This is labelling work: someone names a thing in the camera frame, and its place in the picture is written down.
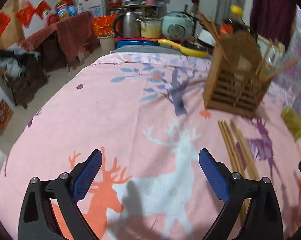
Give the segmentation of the wooden chopstick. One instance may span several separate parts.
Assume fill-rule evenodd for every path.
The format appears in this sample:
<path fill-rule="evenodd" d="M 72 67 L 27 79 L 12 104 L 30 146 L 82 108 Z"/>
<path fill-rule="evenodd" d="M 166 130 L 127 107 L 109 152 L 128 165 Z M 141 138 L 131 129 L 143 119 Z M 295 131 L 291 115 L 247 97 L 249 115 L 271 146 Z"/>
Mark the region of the wooden chopstick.
<path fill-rule="evenodd" d="M 259 181 L 260 176 L 259 176 L 257 167 L 252 158 L 251 151 L 246 143 L 246 140 L 243 136 L 242 131 L 236 126 L 236 123 L 233 120 L 230 121 L 230 126 L 233 130 L 233 133 L 234 133 L 237 141 L 239 142 L 239 146 L 242 151 L 242 156 L 245 160 L 246 169 L 247 169 L 250 179 Z"/>
<path fill-rule="evenodd" d="M 231 162 L 231 167 L 232 167 L 232 172 L 237 172 L 241 175 L 244 175 L 244 169 L 243 169 L 243 165 L 242 162 L 240 160 L 239 154 L 237 152 L 237 149 L 235 147 L 235 143 L 234 143 L 234 139 L 233 136 L 230 132 L 230 129 L 227 125 L 226 121 L 223 120 L 219 120 L 218 121 L 218 126 L 221 132 L 221 135 L 223 137 L 228 155 L 229 155 L 229 159 Z M 250 204 L 250 199 L 245 199 L 243 204 L 242 204 L 242 208 L 239 214 L 239 218 L 240 218 L 240 224 L 243 225 L 245 218 L 246 218 L 246 214 L 249 208 L 249 204 Z"/>
<path fill-rule="evenodd" d="M 241 130 L 237 128 L 234 121 L 231 121 L 230 128 L 224 120 L 218 121 L 218 125 L 229 155 L 232 171 L 255 179 L 248 147 Z"/>

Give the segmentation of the green white plush cloth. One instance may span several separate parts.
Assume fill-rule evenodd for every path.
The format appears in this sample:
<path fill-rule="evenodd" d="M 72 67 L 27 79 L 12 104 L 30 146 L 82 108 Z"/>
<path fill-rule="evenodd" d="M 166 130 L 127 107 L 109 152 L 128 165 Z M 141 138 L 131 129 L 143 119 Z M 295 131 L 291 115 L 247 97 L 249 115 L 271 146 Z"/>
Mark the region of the green white plush cloth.
<path fill-rule="evenodd" d="M 289 132 L 294 137 L 299 151 L 301 152 L 301 118 L 295 112 L 293 107 L 285 106 L 281 112 L 281 118 L 283 119 Z"/>

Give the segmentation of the wooden chopstick holder box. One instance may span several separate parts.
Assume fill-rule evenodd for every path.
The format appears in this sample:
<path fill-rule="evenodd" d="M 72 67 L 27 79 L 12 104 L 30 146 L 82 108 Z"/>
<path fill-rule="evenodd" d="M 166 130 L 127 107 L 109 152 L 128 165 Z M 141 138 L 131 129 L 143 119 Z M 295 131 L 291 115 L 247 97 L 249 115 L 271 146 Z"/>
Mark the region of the wooden chopstick holder box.
<path fill-rule="evenodd" d="M 215 40 L 202 94 L 204 107 L 252 118 L 272 79 L 295 65 L 298 59 L 292 58 L 275 68 L 266 61 L 270 49 L 261 54 L 249 31 L 239 30 L 220 38 L 215 24 L 204 14 L 199 14 L 199 20 Z"/>

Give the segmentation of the pink deer tablecloth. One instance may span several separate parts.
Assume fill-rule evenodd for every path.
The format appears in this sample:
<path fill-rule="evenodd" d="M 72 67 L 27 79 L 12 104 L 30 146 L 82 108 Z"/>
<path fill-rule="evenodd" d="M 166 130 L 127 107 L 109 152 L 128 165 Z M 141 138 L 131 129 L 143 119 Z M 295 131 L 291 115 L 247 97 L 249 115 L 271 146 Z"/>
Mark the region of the pink deer tablecloth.
<path fill-rule="evenodd" d="M 271 179 L 284 236 L 301 222 L 301 152 L 281 111 L 292 97 L 272 84 L 252 120 L 207 110 L 210 61 L 119 53 L 81 70 L 33 116 L 0 172 L 0 220 L 13 239 L 32 177 L 55 179 L 95 149 L 106 161 L 80 211 L 100 239 L 201 239 L 223 202 L 198 156 L 230 166 L 218 122 L 235 122 L 261 177 Z"/>

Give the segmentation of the yellow ladle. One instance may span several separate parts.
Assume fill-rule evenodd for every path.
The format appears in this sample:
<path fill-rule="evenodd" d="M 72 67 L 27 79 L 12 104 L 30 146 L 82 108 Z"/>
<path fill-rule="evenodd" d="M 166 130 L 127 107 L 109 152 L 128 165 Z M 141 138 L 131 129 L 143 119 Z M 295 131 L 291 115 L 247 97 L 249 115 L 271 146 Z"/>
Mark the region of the yellow ladle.
<path fill-rule="evenodd" d="M 188 48 L 179 43 L 176 43 L 176 42 L 173 42 L 173 41 L 170 41 L 167 39 L 159 39 L 157 42 L 161 45 L 167 45 L 167 46 L 178 48 L 178 50 L 183 55 L 186 55 L 186 56 L 207 58 L 209 55 L 208 50 L 206 48 L 201 48 L 201 47 L 200 47 L 200 49 Z"/>

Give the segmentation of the dark soy sauce bottle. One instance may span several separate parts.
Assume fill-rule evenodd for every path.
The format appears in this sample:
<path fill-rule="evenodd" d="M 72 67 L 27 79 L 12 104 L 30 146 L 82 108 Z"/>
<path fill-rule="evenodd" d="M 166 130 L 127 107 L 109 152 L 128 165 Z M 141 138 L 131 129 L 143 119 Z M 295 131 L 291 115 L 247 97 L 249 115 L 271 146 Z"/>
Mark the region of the dark soy sauce bottle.
<path fill-rule="evenodd" d="M 229 17 L 224 19 L 219 25 L 219 33 L 221 35 L 232 35 L 238 31 L 250 31 L 249 27 L 244 23 L 243 8 L 232 4 L 230 6 Z"/>

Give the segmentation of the pile of grey clothes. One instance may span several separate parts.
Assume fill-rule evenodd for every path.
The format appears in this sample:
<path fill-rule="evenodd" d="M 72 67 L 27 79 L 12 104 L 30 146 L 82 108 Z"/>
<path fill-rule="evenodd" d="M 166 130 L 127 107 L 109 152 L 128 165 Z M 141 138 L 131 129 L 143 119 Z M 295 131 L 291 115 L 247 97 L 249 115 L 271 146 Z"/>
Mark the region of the pile of grey clothes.
<path fill-rule="evenodd" d="M 40 53 L 22 48 L 0 50 L 0 70 L 5 70 L 11 78 L 21 77 L 31 64 L 39 62 Z"/>

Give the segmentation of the red covered side table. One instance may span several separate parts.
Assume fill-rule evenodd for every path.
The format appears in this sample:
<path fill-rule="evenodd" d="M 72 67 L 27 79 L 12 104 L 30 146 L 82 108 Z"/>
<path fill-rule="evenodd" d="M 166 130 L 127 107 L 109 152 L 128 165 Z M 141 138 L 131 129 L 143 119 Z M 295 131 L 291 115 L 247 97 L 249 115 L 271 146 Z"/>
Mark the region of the red covered side table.
<path fill-rule="evenodd" d="M 33 33 L 21 44 L 25 50 L 40 53 L 40 62 L 46 72 L 68 68 L 78 60 L 83 49 L 93 52 L 98 46 L 90 12 L 53 23 Z"/>

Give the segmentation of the green rice cooker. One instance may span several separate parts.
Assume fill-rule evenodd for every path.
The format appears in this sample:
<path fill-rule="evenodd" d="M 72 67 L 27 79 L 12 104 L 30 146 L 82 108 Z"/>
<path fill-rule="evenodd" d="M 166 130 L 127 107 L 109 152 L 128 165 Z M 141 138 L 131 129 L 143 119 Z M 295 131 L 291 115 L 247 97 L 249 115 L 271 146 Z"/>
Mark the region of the green rice cooker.
<path fill-rule="evenodd" d="M 193 34 L 194 22 L 188 14 L 170 11 L 162 19 L 161 30 L 165 38 L 172 41 L 189 40 Z"/>

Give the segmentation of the cream pot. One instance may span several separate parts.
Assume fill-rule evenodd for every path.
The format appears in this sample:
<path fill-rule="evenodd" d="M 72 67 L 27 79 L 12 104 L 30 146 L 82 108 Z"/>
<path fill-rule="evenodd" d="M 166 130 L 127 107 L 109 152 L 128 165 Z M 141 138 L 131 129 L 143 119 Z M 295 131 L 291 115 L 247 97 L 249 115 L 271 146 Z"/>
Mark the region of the cream pot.
<path fill-rule="evenodd" d="M 140 24 L 143 38 L 160 38 L 162 36 L 161 18 L 135 18 L 134 20 Z"/>

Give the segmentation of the steel kettle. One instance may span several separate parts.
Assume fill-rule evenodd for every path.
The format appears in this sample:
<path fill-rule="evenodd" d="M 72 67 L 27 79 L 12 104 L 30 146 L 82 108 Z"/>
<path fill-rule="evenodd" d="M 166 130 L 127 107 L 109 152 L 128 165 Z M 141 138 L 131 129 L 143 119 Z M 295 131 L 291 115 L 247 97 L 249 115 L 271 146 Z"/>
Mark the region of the steel kettle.
<path fill-rule="evenodd" d="M 140 18 L 134 11 L 128 11 L 116 16 L 112 28 L 116 36 L 121 38 L 137 38 L 141 34 Z"/>

